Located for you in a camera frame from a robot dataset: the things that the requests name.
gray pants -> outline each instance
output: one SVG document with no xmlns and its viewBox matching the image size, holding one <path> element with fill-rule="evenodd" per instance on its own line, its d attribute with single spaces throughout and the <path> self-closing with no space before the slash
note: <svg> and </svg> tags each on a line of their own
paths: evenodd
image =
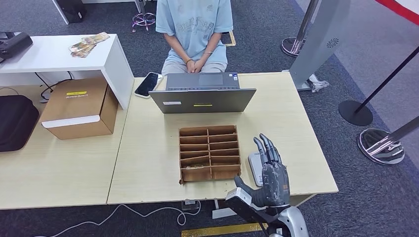
<svg viewBox="0 0 419 237">
<path fill-rule="evenodd" d="M 223 73 L 227 68 L 227 64 L 223 62 L 209 62 L 201 69 L 201 73 Z M 187 73 L 186 64 L 184 62 L 165 61 L 162 68 L 162 75 L 166 76 L 169 73 Z"/>
</svg>

banknote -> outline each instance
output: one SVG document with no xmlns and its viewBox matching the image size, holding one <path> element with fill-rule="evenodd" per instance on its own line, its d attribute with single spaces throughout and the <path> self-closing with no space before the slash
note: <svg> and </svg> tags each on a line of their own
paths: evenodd
<svg viewBox="0 0 419 237">
<path fill-rule="evenodd" d="M 89 46 L 90 46 L 90 44 L 83 43 L 83 42 L 78 42 L 78 43 L 76 43 L 74 45 L 71 45 L 70 48 L 69 48 L 69 50 L 71 52 L 78 52 L 78 51 L 81 51 L 83 49 L 86 49 Z"/>
<path fill-rule="evenodd" d="M 94 49 L 96 45 L 89 45 L 87 48 L 77 51 L 77 52 L 72 52 L 71 56 L 73 57 L 77 57 L 77 58 L 86 58 L 90 52 Z"/>
<path fill-rule="evenodd" d="M 96 44 L 104 40 L 107 40 L 108 38 L 109 38 L 109 35 L 106 32 L 102 32 L 94 36 L 82 38 L 82 43 Z"/>
</svg>

cardboard organizer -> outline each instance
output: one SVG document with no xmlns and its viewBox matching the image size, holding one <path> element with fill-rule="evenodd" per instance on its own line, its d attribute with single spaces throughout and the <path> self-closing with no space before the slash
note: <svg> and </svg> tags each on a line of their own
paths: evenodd
<svg viewBox="0 0 419 237">
<path fill-rule="evenodd" d="M 232 179 L 240 175 L 237 128 L 231 126 L 179 129 L 180 184 Z"/>
</svg>

gray carpet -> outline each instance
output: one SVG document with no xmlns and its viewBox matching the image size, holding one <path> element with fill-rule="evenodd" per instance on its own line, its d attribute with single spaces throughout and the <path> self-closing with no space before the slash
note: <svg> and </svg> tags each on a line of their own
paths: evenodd
<svg viewBox="0 0 419 237">
<path fill-rule="evenodd" d="M 296 1 L 304 10 L 310 2 Z M 351 2 L 346 32 L 336 56 L 367 95 L 419 45 L 419 26 L 374 0 Z M 390 131 L 419 116 L 418 65 L 419 56 L 370 102 Z M 419 168 L 418 141 L 419 132 L 402 139 L 407 154 Z"/>
<path fill-rule="evenodd" d="M 276 72 L 288 69 L 293 58 L 280 50 L 280 40 L 295 35 L 302 19 L 294 0 L 232 0 L 236 47 L 227 50 L 229 71 Z M 130 32 L 133 3 L 88 5 L 81 24 L 65 26 L 50 1 L 2 0 L 0 15 L 4 30 L 25 31 L 30 35 L 117 33 L 134 75 L 159 72 L 168 46 L 161 35 Z M 366 159 L 358 150 L 356 136 L 362 131 L 345 122 L 337 111 L 339 102 L 362 100 L 364 94 L 338 59 L 331 57 L 317 72 L 331 83 L 319 93 L 301 92 L 304 107 L 339 187 L 339 193 L 318 195 L 303 204 L 312 237 L 414 237 L 419 236 L 419 175 L 409 158 L 396 166 L 381 166 Z M 370 127 L 386 128 L 375 113 Z M 179 203 L 134 204 L 147 213 L 158 207 Z M 81 206 L 0 211 L 0 237 L 50 236 L 82 221 L 100 222 L 115 206 Z M 80 226 L 60 237 L 166 236 L 178 237 L 180 230 L 244 223 L 239 217 L 211 219 L 212 202 L 203 202 L 202 212 L 187 217 L 184 227 L 176 224 L 175 211 L 162 211 L 140 218 L 118 210 L 101 227 Z M 231 235 L 258 236 L 262 233 Z"/>
</svg>

black bag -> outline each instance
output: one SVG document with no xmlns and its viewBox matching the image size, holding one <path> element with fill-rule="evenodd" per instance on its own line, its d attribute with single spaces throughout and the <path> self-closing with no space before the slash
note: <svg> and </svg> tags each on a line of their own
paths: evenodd
<svg viewBox="0 0 419 237">
<path fill-rule="evenodd" d="M 0 152 L 21 149 L 31 136 L 38 117 L 38 110 L 25 96 L 0 96 Z"/>
</svg>

